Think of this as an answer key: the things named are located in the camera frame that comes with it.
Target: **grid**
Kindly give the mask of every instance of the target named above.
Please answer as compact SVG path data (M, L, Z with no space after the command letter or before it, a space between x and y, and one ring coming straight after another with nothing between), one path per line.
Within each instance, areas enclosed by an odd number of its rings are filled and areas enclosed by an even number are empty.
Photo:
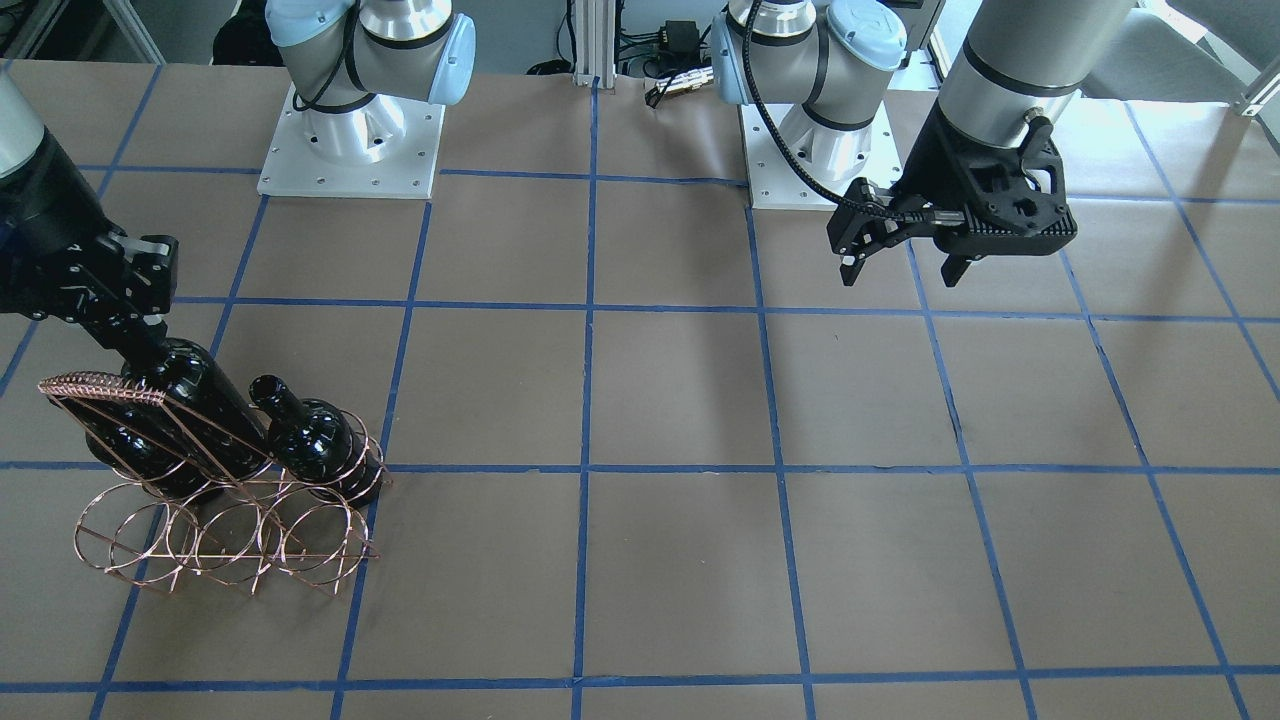
M164 68L156 68L146 85L146 90L133 111L132 119L120 140L114 158L105 165L82 165L87 172L101 172L102 179L99 183L99 195L104 195L113 178L122 173L189 173L189 174L256 174L253 168L204 168L204 167L172 167L172 165L129 165L123 159L133 137L140 119L143 117L157 81L161 78ZM1204 249L1202 238L1197 233L1192 218L1188 215L1188 206L1192 205L1249 205L1249 206L1280 206L1280 200L1267 199L1216 199L1216 197L1181 197L1175 191L1165 169L1161 167L1156 151L1143 132L1143 124L1132 106L1125 106L1126 115L1134 131L1142 141L1143 150L1152 167L1160 177L1166 190L1164 197L1160 196L1110 196L1110 195L1078 195L1075 200L1107 200L1107 201L1157 201L1172 205L1187 232L1196 246L1197 254L1203 261L1204 269L1210 273L1213 284L1221 293L1226 304L1229 315L1135 315L1135 314L1096 314L1089 309L1085 292L1076 278L1076 273L1069 256L1060 254L1061 264L1070 282L1071 291L1078 302L1078 311L1004 311L1004 310L942 310L933 309L925 290L924 275L916 258L915 247L908 245L906 256L910 266L911 281L920 309L876 309L876 307L806 307L806 306L771 306L765 297L765 283L762 278L762 259L758 243L756 220L758 214L751 209L744 209L746 225L746 249L750 256L750 270L753 281L754 304L751 305L645 305L645 304L600 304L596 301L596 233L599 213L599 190L607 183L620 184L664 184L664 186L730 186L745 187L745 183L732 178L695 177L695 178L662 178L646 176L604 174L600 172L600 94L593 88L590 94L590 136L589 136L589 161L588 173L558 173L558 172L524 172L524 170L490 170L471 168L445 168L442 176L458 177L486 177L486 178L524 178L524 179L554 179L582 182L588 184L588 218L586 218L586 288L585 299L581 304L571 302L486 302L486 301L444 301L422 300L419 297L420 277L426 258L430 227L431 205L426 204L422 215L417 242L413 252L412 272L410 275L408 292L403 300L376 300L376 299L325 299L325 297L262 297L242 296L241 287L250 266L255 250L255 242L264 224L264 218L271 204L270 199L261 199L253 215L251 231L244 241L243 252L236 269L230 290L225 296L179 296L178 302L188 306L212 306L220 309L216 329L212 336L210 350L215 354L221 348L228 324L233 313L238 307L246 306L312 306L312 307L379 307L388 310L401 310L403 313L399 341L394 354L392 369L390 391L387 397L385 411L381 423L381 443L388 448L388 456L393 462L390 469L402 474L525 474L536 470L544 474L570 474L576 475L577 489L577 532L576 532L576 570L573 588L573 643L572 643L572 673L564 676L545 678L352 678L352 657L360 642L361 610L365 601L367 565L362 565L351 596L349 612L343 634L340 660L335 675L326 678L288 679L288 680L120 680L115 678L116 666L129 635L131 624L138 601L138 591L129 592L124 603L123 614L110 647L109 656L102 669L99 682L0 682L0 696L3 694L61 694L61 693L92 693L93 703L90 716L96 719L102 716L109 696L116 693L168 693L168 692L282 692L303 689L314 693L332 696L330 716L337 719L343 716L343 707L349 692L374 691L522 691L522 689L559 689L570 693L570 717L577 720L584 717L584 691L598 688L666 688L666 687L741 687L741 685L788 685L801 691L804 698L805 716L812 719L819 715L837 716L833 712L819 712L815 702L814 689L829 685L869 685L869 684L925 684L925 683L982 683L982 682L1016 682L1021 702L1028 717L1039 715L1033 682L1056 679L1115 679L1115 678L1187 678L1203 676L1224 680L1234 707L1240 717L1251 717L1251 711L1239 687L1239 678L1244 676L1276 676L1280 675L1280 664L1233 664L1224 648L1222 639L1210 612L1210 606L1204 598L1197 574L1184 550L1183 541L1175 527L1174 516L1170 512L1162 491L1162 479L1178 475L1212 475L1212 477L1272 477L1280 474L1280 468L1271 465L1261 466L1217 466L1217 465L1185 465L1185 464L1156 464L1147 455L1143 438L1138 432L1138 423L1130 411L1121 382L1112 364L1112 359L1105 346L1103 333L1100 327L1103 324L1119 323L1187 323L1187 324L1225 324L1235 325L1245 341L1257 369L1262 373L1271 393L1280 401L1280 388L1277 388L1275 374L1267 363L1258 342L1254 340L1251 327L1274 325L1280 323L1280 316L1270 315L1244 315L1228 292L1224 278L1215 266L1208 251ZM584 324L584 355L582 355L582 405L581 405L581 456L579 464L559 465L532 465L532 464L396 464L397 455L396 427L397 402L401 396L401 380L406 372L407 354L413 329L415 313L424 309L438 310L530 310L544 313L581 313L585 316ZM595 342L596 319L605 314L699 314L699 315L741 315L755 319L759 334L759 351L763 361L764 396L768 407L768 430L772 443L772 464L603 464L593 460L591 429L593 429L593 378L595 375L595 363L593 350ZM786 443L780 419L778 389L774 384L774 352L771 347L771 325L777 318L785 316L869 316L869 318L915 318L924 323L928 334L928 346L932 361L936 365L938 380L941 383L946 411L950 418L951 432L954 433L959 462L954 464L925 464L925 465L841 465L841 464L791 464L786 461ZM938 320L942 319L982 319L982 320L1064 320L1078 322L1087 327L1088 334L1097 351L1097 359L1105 373L1107 384L1114 393L1116 405L1124 420L1124 427L1133 442L1137 452L1137 464L980 464L970 457L969 443L966 442L965 425L961 423L961 410L957 406L952 375L948 372L947 360L940 341ZM9 359L5 372L0 375L0 398L6 392L13 392L9 386L18 368L31 347L38 325L31 323L23 331L13 356ZM0 455L0 470L93 470L100 465L95 462L79 462L65 460L9 460ZM593 475L613 473L630 475L669 475L690 473L717 473L717 474L765 474L772 475L777 486L778 521L782 532L782 547L785 551L786 578L791 602L791 616L795 632L795 647L797 653L799 673L767 673L767 674L671 674L671 675L594 675L588 673L586 666L586 637L589 633L588 615L591 598L588 593L588 548L589 529L591 518L589 507L591 500ZM868 673L820 673L814 671L810 664L809 634L805 623L805 607L803 602L803 577L799 570L796 556L796 539L792 528L791 493L788 491L788 478L797 474L837 474L837 475L911 475L911 474L957 474L963 475L968 488L972 510L980 533L982 547L986 562L989 569L991 582L998 602L1000 616L1007 635L1009 652L1012 660L1011 669L989 670L937 670L937 671L868 671ZM1212 664L1169 664L1169 665L1143 665L1143 666L1066 666L1066 667L1041 667L1029 664L1024 659L1023 644L1019 641L1015 612L1005 587L1005 575L1001 571L1000 553L995 538L991 520L982 487L980 475L1004 474L1037 474L1037 473L1071 473L1071 474L1107 474L1107 475L1135 475L1147 480L1149 492L1155 498L1160 511L1160 520L1167 533L1167 541L1174 551L1179 570L1194 601L1199 621L1203 624L1212 646L1216 662ZM369 521L374 527L379 514L379 502L369 510Z

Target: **black bottle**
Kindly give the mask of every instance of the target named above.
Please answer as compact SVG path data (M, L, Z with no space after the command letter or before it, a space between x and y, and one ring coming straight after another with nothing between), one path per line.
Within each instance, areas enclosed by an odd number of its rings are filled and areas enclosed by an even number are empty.
M170 450L182 446L175 442L177 428L166 428L165 418L157 418L155 409L108 400L76 400L64 404L68 413L88 428L84 441L93 457L115 468L125 477L145 480L164 497L182 502L205 488L209 479L193 464ZM196 497L196 502L212 500L221 492L210 486Z
M340 410L315 398L298 400L275 375L262 375L248 395L271 418L266 445L294 478L337 492L352 507L369 505L381 487L383 464L364 452L364 438ZM312 489L324 500L325 491Z
M211 456L232 479L255 475L266 464L262 424L236 392L236 386L209 351L195 342L169 337L160 345L163 356L145 365L127 363L122 374L146 388L164 391L172 401L191 411L174 414L198 441L187 442L192 454ZM218 465L207 469L218 471Z

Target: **dark glass bottle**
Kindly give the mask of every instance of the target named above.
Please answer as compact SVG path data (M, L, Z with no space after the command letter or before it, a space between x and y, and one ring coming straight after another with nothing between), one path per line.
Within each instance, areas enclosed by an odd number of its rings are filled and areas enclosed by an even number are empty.
M146 480L164 497L186 501L204 488L209 479L200 469L169 448L175 442L177 428L165 427L165 418L154 409L106 400L65 402L67 410L88 428L84 441L93 457L136 480ZM196 502L214 498L221 488L209 487Z
M163 340L161 347L161 357L146 365L125 364L122 374L150 389L164 391L191 411L179 410L175 415L198 441L188 442L193 454L211 456L233 479L246 479L261 470L266 464L262 424L209 351L175 337Z
M364 452L364 438L342 410L315 398L298 400L275 375L253 380L250 397L271 418L266 445L297 479L325 486L352 507L369 505L380 489L381 462ZM324 491L312 489L324 500Z

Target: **table surface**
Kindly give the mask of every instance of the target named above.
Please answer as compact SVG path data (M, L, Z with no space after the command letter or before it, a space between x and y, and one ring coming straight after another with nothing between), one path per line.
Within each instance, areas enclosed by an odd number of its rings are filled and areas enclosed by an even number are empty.
M113 477L35 389L118 361L0 318L0 716L1280 716L1256 123L1074 102L1066 251L850 290L709 91L477 77L426 204L259 197L280 69L10 72L180 240L173 334L364 416L396 484L337 598L131 592L72 553ZM932 99L890 94L904 152Z

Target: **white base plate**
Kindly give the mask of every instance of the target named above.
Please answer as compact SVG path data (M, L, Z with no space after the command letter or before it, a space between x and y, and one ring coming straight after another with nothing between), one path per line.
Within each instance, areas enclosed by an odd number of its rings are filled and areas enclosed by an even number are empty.
M774 123L781 123L791 105L765 105ZM778 146L769 137L760 114L751 105L742 106L742 140L746 146L746 176L751 183L751 208L760 210L831 210L836 205L814 193L787 165ZM879 187L888 187L902 177L902 164L897 159L893 132L884 115L884 105L872 120L872 149L867 165L859 177ZM844 195L849 187L829 187Z
M408 133L399 152L370 165L338 165L316 155L303 114L293 110L293 87L284 99L271 147L257 179L260 195L283 197L389 197L430 200L440 152L444 106L397 99Z

